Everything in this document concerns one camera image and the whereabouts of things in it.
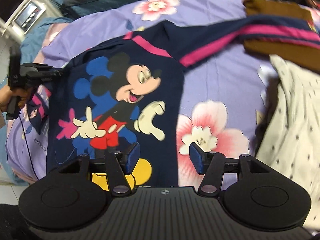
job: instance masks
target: black cable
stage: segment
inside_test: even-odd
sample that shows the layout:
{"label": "black cable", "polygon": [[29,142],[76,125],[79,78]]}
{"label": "black cable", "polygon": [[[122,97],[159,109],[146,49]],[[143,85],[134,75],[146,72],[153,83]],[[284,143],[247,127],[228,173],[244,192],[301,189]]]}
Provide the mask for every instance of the black cable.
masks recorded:
{"label": "black cable", "polygon": [[21,122],[24,139],[25,139],[25,141],[26,141],[26,145],[27,145],[27,149],[28,149],[28,153],[29,153],[29,158],[30,158],[31,167],[32,167],[33,173],[35,174],[37,180],[39,180],[39,178],[38,178],[38,176],[37,176],[37,174],[36,174],[35,168],[33,167],[32,159],[31,159],[31,154],[30,154],[30,150],[29,150],[29,146],[28,146],[28,142],[27,142],[26,132],[24,131],[24,127],[23,127],[23,123],[22,123],[22,119],[21,119],[20,115],[19,115],[19,119],[20,119],[20,122]]}
{"label": "black cable", "polygon": [[133,181],[134,181],[134,185],[133,185],[133,188],[135,188],[136,187],[136,185],[137,185],[137,181],[136,181],[136,178],[132,175],[132,174],[130,174],[132,177],[133,177]]}

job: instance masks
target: white polka dot cloth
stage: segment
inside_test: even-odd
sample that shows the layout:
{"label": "white polka dot cloth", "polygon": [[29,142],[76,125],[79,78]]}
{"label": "white polka dot cloth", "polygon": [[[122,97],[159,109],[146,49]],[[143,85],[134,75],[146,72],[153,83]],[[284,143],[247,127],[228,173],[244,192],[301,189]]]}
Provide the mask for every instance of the white polka dot cloth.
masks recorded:
{"label": "white polka dot cloth", "polygon": [[308,191],[312,206],[304,226],[319,230],[320,75],[277,55],[270,61],[280,78],[278,105],[257,159]]}

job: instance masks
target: white glove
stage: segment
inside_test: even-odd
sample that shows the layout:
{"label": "white glove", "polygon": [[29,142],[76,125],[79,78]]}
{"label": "white glove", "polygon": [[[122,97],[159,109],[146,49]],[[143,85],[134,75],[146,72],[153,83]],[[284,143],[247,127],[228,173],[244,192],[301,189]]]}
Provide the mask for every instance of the white glove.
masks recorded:
{"label": "white glove", "polygon": [[72,119],[74,125],[79,128],[71,135],[71,139],[76,138],[78,135],[82,138],[103,137],[107,133],[105,130],[98,130],[97,124],[92,121],[92,111],[90,107],[85,109],[85,117],[87,118],[86,121],[81,121],[76,118]]}
{"label": "white glove", "polygon": [[152,121],[156,114],[161,115],[164,113],[165,104],[163,101],[153,101],[147,105],[139,115],[139,118],[134,121],[134,128],[138,132],[144,134],[153,134],[159,141],[164,140],[164,132],[159,128],[153,126]]}

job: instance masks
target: white tile floor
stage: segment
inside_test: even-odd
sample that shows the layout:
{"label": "white tile floor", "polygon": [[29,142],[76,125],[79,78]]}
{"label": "white tile floor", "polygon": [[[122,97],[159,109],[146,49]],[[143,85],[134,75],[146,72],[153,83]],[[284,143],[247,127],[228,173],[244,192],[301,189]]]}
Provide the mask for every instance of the white tile floor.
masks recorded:
{"label": "white tile floor", "polygon": [[7,41],[3,37],[0,37],[0,83],[7,75],[9,65],[9,47],[11,42]]}
{"label": "white tile floor", "polygon": [[21,193],[27,186],[0,185],[0,203],[18,205]]}

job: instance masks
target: circular pad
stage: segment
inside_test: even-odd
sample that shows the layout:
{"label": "circular pad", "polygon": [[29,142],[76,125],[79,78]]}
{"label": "circular pad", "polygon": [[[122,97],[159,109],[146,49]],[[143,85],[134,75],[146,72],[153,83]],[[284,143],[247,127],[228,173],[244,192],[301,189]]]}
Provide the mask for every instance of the circular pad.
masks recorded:
{"label": "circular pad", "polygon": [[38,228],[66,230],[94,220],[106,202],[106,194],[98,185],[69,177],[57,179],[54,185],[46,180],[31,185],[21,194],[19,209],[27,222]]}
{"label": "circular pad", "polygon": [[288,194],[278,187],[258,187],[251,192],[255,203],[265,207],[280,207],[288,200]]}
{"label": "circular pad", "polygon": [[302,226],[309,194],[281,174],[255,173],[231,185],[223,196],[231,216],[251,228],[279,231]]}

